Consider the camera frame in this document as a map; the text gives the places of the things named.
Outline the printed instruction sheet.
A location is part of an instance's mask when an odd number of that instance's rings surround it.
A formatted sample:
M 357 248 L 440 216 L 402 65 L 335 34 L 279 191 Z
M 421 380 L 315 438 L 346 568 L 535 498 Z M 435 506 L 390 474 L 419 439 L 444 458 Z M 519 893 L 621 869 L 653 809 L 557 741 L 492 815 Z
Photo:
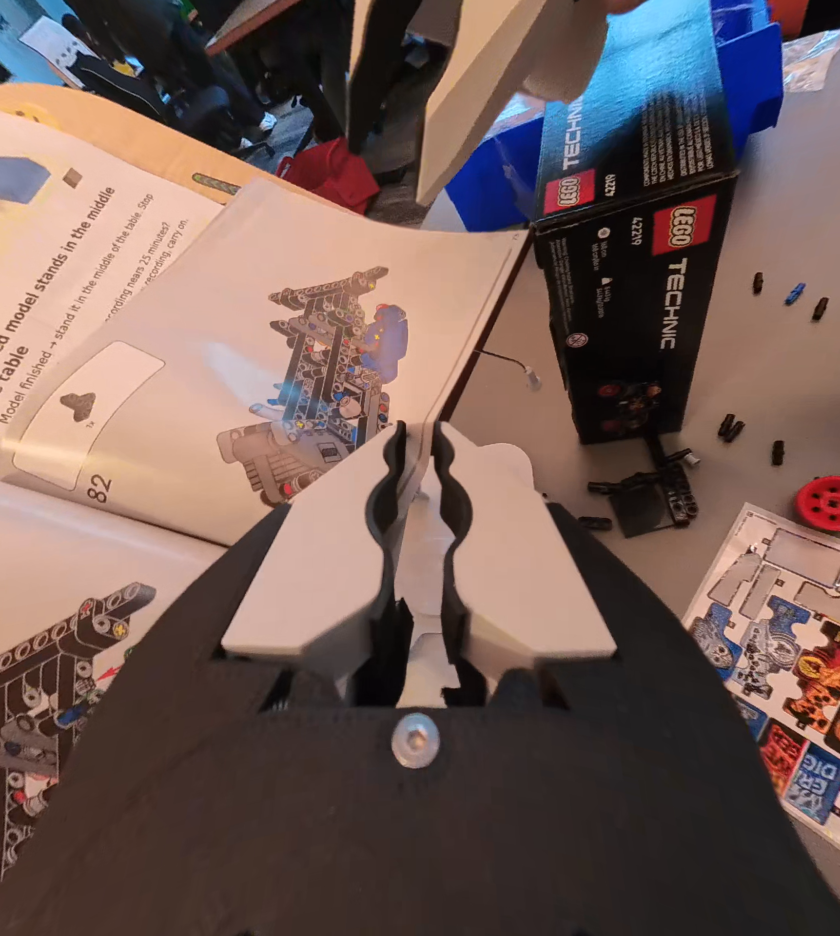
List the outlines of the printed instruction sheet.
M 221 209 L 0 111 L 0 438 L 60 359 L 154 282 Z

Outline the clear plastic bag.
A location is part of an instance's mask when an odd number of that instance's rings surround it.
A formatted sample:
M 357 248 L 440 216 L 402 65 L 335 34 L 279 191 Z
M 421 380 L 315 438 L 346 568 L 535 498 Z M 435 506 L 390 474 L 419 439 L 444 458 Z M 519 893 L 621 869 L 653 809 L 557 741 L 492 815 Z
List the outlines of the clear plastic bag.
M 782 83 L 786 94 L 811 93 L 824 88 L 829 68 L 840 51 L 840 28 L 782 45 Z

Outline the dark flat panel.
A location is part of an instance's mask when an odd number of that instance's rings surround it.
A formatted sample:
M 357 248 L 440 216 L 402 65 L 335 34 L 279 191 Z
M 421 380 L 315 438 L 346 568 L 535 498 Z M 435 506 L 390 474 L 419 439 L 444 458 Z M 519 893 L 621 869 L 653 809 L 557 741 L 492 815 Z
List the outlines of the dark flat panel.
M 621 489 L 609 495 L 617 526 L 625 539 L 669 529 L 671 511 L 657 486 Z

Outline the red wheel rim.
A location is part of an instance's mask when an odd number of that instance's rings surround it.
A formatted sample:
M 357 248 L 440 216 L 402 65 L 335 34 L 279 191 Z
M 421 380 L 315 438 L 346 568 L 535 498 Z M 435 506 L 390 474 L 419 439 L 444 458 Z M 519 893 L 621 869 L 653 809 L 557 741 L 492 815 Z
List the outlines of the red wheel rim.
M 793 508 L 804 525 L 840 533 L 840 475 L 817 477 L 803 485 L 794 496 Z

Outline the red bag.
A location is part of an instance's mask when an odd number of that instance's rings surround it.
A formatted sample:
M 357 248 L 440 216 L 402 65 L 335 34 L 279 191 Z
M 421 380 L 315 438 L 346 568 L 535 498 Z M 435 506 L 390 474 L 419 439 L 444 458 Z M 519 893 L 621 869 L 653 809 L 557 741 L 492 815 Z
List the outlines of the red bag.
M 275 176 L 357 215 L 365 215 L 380 193 L 365 159 L 343 137 L 282 158 Z

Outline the blue plastic bin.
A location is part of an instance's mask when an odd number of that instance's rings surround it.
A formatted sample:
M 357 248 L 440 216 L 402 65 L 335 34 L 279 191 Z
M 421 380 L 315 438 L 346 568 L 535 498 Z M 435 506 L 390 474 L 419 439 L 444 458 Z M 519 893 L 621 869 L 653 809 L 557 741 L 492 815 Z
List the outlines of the blue plastic bin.
M 711 1 L 714 43 L 740 158 L 753 134 L 777 124 L 784 96 L 780 24 L 763 1 Z M 515 94 L 445 193 L 469 232 L 490 232 L 533 218 L 545 103 Z

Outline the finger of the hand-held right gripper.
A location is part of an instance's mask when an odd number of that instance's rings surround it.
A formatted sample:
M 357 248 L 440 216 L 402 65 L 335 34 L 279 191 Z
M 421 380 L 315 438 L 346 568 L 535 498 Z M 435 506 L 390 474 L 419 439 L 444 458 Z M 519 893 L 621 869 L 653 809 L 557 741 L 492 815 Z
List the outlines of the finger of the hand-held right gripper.
M 579 98 L 607 35 L 603 1 L 463 2 L 448 64 L 426 101 L 416 201 L 435 200 L 515 94 Z
M 359 155 L 403 63 L 402 42 L 421 1 L 355 1 L 347 82 L 347 144 Z

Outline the colourful sticker sheet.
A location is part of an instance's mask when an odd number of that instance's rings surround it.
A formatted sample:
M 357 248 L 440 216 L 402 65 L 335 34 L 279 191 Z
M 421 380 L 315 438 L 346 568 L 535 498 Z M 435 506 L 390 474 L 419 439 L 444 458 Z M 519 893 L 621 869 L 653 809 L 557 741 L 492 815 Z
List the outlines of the colourful sticker sheet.
M 840 540 L 745 505 L 683 624 L 785 811 L 840 850 Z

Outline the grey desk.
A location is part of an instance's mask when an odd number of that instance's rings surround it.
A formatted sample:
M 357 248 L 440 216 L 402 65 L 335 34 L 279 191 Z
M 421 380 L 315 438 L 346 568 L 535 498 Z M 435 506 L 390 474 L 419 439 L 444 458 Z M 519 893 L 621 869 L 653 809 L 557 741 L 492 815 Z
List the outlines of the grey desk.
M 752 295 L 756 272 L 764 276 Z M 790 307 L 788 292 L 806 287 Z M 820 322 L 811 315 L 829 297 Z M 483 356 L 451 417 L 476 444 L 525 451 L 538 489 L 576 516 L 601 516 L 586 491 L 647 465 L 636 440 L 583 447 L 549 331 L 543 272 L 530 252 L 489 335 L 492 352 L 541 377 L 531 392 L 519 368 Z M 741 437 L 718 441 L 720 420 L 744 421 Z M 770 463 L 782 439 L 782 466 Z M 600 539 L 683 615 L 744 503 L 788 516 L 796 490 L 840 474 L 840 51 L 824 88 L 786 94 L 777 127 L 757 135 L 742 159 L 679 448 L 702 461 L 691 471 L 700 515 L 689 528 Z M 800 825 L 805 847 L 840 896 L 840 852 Z

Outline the black toy set box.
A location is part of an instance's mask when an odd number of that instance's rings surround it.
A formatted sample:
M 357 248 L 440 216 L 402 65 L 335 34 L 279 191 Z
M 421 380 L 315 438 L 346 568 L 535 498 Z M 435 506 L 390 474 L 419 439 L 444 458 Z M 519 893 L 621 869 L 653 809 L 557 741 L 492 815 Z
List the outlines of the black toy set box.
M 709 2 L 612 18 L 544 111 L 532 224 L 583 445 L 682 429 L 737 179 Z

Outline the instruction booklet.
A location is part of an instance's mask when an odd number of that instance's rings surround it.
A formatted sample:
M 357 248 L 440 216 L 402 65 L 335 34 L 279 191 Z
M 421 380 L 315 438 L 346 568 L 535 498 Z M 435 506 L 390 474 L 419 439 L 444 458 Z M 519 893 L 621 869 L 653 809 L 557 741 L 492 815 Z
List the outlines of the instruction booklet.
M 522 231 L 401 228 L 254 183 L 0 404 L 0 885 L 134 648 L 227 549 L 437 418 Z

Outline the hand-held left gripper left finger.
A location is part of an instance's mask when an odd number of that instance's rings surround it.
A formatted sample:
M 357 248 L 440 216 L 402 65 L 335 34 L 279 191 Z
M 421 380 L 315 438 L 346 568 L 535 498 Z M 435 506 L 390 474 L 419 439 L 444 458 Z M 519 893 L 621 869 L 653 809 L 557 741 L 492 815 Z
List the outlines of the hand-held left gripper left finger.
M 287 506 L 224 632 L 226 653 L 344 683 L 353 705 L 399 701 L 413 629 L 394 594 L 408 438 L 396 422 Z

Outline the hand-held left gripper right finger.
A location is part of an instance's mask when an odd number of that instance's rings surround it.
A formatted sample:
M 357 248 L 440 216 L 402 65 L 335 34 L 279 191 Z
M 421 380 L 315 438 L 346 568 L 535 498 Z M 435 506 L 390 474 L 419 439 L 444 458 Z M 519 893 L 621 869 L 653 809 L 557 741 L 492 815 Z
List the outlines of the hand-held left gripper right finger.
M 611 658 L 615 641 L 524 451 L 479 447 L 437 422 L 433 462 L 440 517 L 453 536 L 443 562 L 442 638 L 459 686 Z

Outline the thick black holed beam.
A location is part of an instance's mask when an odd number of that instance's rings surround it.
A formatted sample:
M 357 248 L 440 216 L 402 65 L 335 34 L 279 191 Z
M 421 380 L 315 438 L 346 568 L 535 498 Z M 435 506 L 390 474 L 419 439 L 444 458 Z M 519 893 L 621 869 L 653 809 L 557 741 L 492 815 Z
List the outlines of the thick black holed beam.
M 671 462 L 662 469 L 661 486 L 671 524 L 676 528 L 687 527 L 698 516 L 699 506 L 693 495 L 683 462 Z

